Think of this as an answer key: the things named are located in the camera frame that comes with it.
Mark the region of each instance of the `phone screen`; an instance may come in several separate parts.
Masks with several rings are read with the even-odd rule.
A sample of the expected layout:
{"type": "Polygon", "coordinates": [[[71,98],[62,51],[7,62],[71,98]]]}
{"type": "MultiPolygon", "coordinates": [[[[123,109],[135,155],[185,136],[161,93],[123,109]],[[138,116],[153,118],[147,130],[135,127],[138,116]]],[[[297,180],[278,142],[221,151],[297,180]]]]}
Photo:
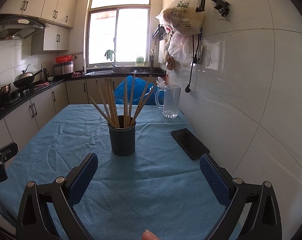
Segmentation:
{"type": "Polygon", "coordinates": [[[187,128],[172,131],[171,134],[192,160],[200,159],[203,154],[210,153],[209,149],[187,128]]]}

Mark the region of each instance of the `utensil holder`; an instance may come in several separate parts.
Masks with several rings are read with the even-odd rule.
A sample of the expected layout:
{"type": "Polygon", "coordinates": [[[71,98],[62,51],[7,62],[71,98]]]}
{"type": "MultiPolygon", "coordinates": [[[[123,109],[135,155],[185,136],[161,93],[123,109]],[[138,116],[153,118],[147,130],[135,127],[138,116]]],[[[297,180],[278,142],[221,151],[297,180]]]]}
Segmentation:
{"type": "MultiPolygon", "coordinates": [[[[118,116],[118,121],[120,127],[123,127],[123,115],[118,116]]],[[[135,152],[135,125],[136,122],[129,128],[113,128],[108,123],[111,147],[115,155],[129,156],[135,152]]]]}

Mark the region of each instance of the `window frame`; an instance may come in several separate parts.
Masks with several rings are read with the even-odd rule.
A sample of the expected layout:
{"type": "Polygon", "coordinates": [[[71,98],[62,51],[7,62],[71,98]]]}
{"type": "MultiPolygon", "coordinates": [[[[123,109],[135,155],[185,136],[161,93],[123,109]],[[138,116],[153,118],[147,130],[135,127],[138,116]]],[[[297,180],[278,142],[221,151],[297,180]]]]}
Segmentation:
{"type": "MultiPolygon", "coordinates": [[[[87,69],[96,69],[96,68],[104,68],[104,67],[112,67],[113,62],[105,62],[105,63],[95,63],[89,64],[89,39],[90,39],[90,22],[91,15],[97,12],[105,12],[105,11],[114,11],[116,10],[116,23],[115,23],[115,34],[114,34],[114,51],[116,52],[116,36],[118,29],[118,10],[119,9],[148,9],[148,26],[147,26],[147,38],[146,38],[146,52],[145,52],[145,62],[148,62],[150,55],[150,12],[151,12],[151,0],[149,0],[149,4],[122,4],[122,5],[113,5],[113,6],[104,6],[98,8],[92,8],[92,0],[89,2],[88,9],[88,18],[87,18],[87,28],[86,28],[86,68],[87,69]]],[[[117,62],[117,66],[135,66],[135,61],[133,62],[117,62]]]]}

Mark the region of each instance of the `mug handle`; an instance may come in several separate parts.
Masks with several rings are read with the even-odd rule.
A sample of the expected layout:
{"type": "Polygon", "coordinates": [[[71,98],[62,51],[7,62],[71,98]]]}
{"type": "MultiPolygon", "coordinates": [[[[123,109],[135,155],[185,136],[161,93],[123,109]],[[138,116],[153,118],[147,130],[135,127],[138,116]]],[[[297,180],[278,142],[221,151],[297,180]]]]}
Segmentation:
{"type": "Polygon", "coordinates": [[[164,105],[160,105],[160,103],[159,103],[159,93],[160,93],[160,91],[164,91],[164,90],[165,90],[165,88],[158,88],[158,90],[155,93],[155,103],[158,106],[158,108],[163,108],[163,106],[164,106],[164,105]]]}

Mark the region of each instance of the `blue plastic bag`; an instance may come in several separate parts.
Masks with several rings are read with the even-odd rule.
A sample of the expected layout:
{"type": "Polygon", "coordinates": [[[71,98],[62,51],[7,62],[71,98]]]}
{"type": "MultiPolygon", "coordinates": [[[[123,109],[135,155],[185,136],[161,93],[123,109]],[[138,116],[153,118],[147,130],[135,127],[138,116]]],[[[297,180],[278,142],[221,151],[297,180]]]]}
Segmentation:
{"type": "MultiPolygon", "coordinates": [[[[133,77],[128,76],[127,78],[127,102],[129,104],[130,98],[131,98],[131,88],[132,88],[132,82],[133,82],[133,77]]],[[[140,98],[142,96],[142,92],[144,90],[144,87],[146,85],[146,81],[141,79],[141,78],[135,78],[134,81],[134,90],[133,90],[133,105],[139,104],[140,98]]],[[[143,96],[143,99],[150,93],[152,87],[154,84],[149,83],[148,87],[146,89],[145,95],[143,96]]],[[[156,106],[155,103],[155,93],[158,90],[156,87],[155,90],[153,91],[153,94],[150,96],[148,99],[146,105],[147,106],[156,106]]],[[[115,103],[117,105],[123,105],[123,100],[124,100],[124,81],[118,85],[116,90],[114,91],[114,97],[115,97],[115,103]]],[[[162,105],[163,104],[163,98],[164,98],[164,92],[160,91],[159,93],[159,103],[162,105]]]]}

